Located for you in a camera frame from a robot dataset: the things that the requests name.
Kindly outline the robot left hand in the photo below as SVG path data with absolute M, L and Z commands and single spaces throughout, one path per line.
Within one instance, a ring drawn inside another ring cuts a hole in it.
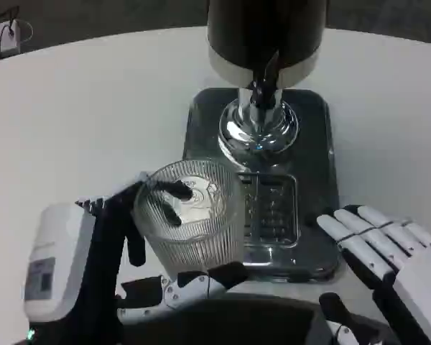
M 26 344 L 124 344 L 129 327 L 172 317 L 223 294 L 248 277 L 240 262 L 124 282 L 123 253 L 146 262 L 144 237 L 131 212 L 144 177 L 109 197 L 56 203 L 40 214 L 27 264 Z

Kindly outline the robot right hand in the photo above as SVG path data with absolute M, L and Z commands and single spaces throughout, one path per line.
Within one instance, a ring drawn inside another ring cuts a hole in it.
M 401 344 L 431 344 L 431 234 L 367 205 L 316 218 Z

